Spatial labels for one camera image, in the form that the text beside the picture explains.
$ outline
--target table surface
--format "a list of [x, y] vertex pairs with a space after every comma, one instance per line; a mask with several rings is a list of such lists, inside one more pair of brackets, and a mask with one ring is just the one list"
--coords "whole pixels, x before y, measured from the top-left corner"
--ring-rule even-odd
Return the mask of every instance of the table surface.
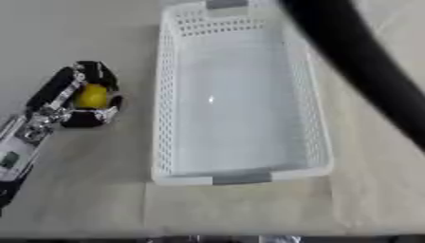
[[[397, 2], [376, 0], [372, 7], [382, 11]], [[425, 34], [409, 41], [403, 37], [415, 30], [408, 27], [420, 23], [416, 9], [424, 4], [403, 2], [409, 2], [405, 9], [412, 14], [403, 19], [407, 24], [401, 34], [380, 24], [388, 19], [382, 12], [369, 5], [364, 12], [389, 37], [385, 44], [397, 59], [420, 80], [421, 56], [412, 47], [425, 43]], [[53, 136], [4, 211], [0, 236], [425, 231], [423, 155], [314, 53], [336, 156], [329, 177], [226, 187], [147, 182], [159, 13], [155, 0], [0, 3], [2, 117], [49, 75], [76, 60], [104, 61], [117, 73], [127, 98], [111, 125]]]

